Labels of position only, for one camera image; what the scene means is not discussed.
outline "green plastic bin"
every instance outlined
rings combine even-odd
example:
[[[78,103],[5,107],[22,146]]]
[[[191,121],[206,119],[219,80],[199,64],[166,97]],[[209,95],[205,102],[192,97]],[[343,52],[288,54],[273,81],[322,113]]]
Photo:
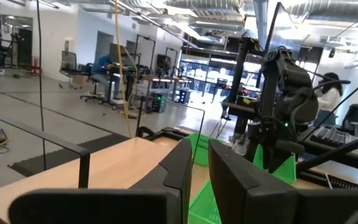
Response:
[[[200,136],[200,140],[198,141],[198,145],[196,146],[198,136]],[[202,134],[191,134],[185,137],[185,139],[189,139],[191,141],[191,151],[193,157],[195,156],[194,153],[197,148],[195,163],[201,166],[208,166],[208,141],[213,138]]]
[[[254,164],[257,167],[264,169],[264,154],[261,145],[258,145],[258,148],[256,149]],[[293,184],[296,181],[295,166],[295,156],[292,155],[273,173],[273,176],[288,184]]]
[[[204,184],[189,207],[189,224],[221,224],[211,181]]]

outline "door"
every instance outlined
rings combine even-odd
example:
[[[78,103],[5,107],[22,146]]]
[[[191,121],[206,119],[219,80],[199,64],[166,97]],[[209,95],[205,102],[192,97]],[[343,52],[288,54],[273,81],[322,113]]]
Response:
[[[32,30],[19,29],[20,44],[17,45],[17,59],[20,66],[31,65]]]

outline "workbench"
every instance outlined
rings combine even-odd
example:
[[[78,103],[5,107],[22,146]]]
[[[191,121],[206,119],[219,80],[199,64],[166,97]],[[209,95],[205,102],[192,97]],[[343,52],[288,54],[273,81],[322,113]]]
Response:
[[[178,141],[161,137],[153,142],[133,138],[91,154],[89,189],[128,189],[148,174]],[[80,160],[74,160],[0,188],[0,223],[9,223],[8,209],[18,196],[35,189],[77,188]],[[208,167],[194,165],[190,201],[209,180]],[[322,186],[297,180],[300,189]]]

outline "floor mat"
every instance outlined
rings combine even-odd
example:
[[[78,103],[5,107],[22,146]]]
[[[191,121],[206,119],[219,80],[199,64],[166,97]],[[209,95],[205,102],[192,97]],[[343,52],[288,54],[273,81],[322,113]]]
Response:
[[[90,153],[94,153],[109,146],[113,146],[120,142],[126,141],[128,139],[128,137],[122,136],[120,134],[110,134],[105,137],[81,143],[79,144],[79,146],[89,150]],[[76,154],[75,152],[71,152],[67,149],[60,149],[55,152],[47,153],[47,169],[62,165],[77,158],[79,158],[78,154]],[[34,174],[38,174],[44,171],[44,158],[43,156],[37,156],[30,159],[26,159],[24,161],[16,162],[12,165],[9,165],[8,167],[26,177],[30,177]]]

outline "office chair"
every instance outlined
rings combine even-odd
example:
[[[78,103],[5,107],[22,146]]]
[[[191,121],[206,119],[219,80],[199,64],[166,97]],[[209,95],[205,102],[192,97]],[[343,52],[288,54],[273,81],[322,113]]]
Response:
[[[86,66],[87,65],[82,65],[81,69],[77,69],[77,56],[76,53],[73,52],[67,52],[67,51],[62,51],[62,61],[61,61],[61,65],[60,65],[60,69],[59,72],[68,77],[68,88],[72,89],[74,88],[75,90],[77,89],[76,87],[74,87],[73,85],[73,78],[77,75],[80,76],[89,76],[89,74],[86,72]]]
[[[88,100],[102,100],[104,99],[100,93],[98,93],[98,81],[92,77],[92,63],[86,64],[86,73],[88,74],[87,82],[92,82],[93,92],[87,92],[86,95],[81,95],[80,99],[85,98],[85,102]]]
[[[342,126],[338,130],[358,136],[358,104],[353,104],[349,107],[342,121]]]

